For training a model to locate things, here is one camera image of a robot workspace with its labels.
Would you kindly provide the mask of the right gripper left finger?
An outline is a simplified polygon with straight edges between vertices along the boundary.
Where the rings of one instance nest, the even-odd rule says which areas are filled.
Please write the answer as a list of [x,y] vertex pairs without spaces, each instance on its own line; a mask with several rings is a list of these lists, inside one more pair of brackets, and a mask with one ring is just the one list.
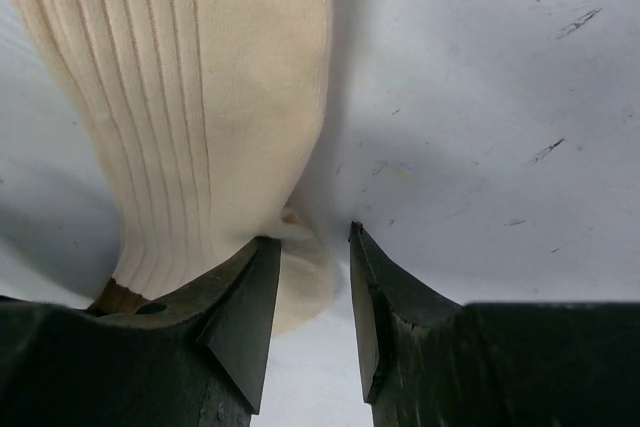
[[261,407],[281,244],[257,238],[131,314],[1,301],[5,426],[247,426]]

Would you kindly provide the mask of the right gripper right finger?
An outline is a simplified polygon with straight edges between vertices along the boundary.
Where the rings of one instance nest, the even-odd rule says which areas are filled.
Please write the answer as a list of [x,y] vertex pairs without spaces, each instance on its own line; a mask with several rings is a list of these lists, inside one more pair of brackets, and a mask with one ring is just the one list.
[[635,426],[635,302],[460,305],[360,223],[350,278],[364,401],[377,426]]

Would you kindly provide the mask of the cream and brown striped sock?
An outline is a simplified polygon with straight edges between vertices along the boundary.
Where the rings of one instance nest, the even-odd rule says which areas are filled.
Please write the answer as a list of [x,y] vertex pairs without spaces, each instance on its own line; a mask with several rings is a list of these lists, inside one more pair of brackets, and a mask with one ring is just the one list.
[[273,330],[332,302],[331,265],[289,205],[326,109],[331,0],[14,0],[86,126],[121,224],[95,300],[132,312],[282,243]]

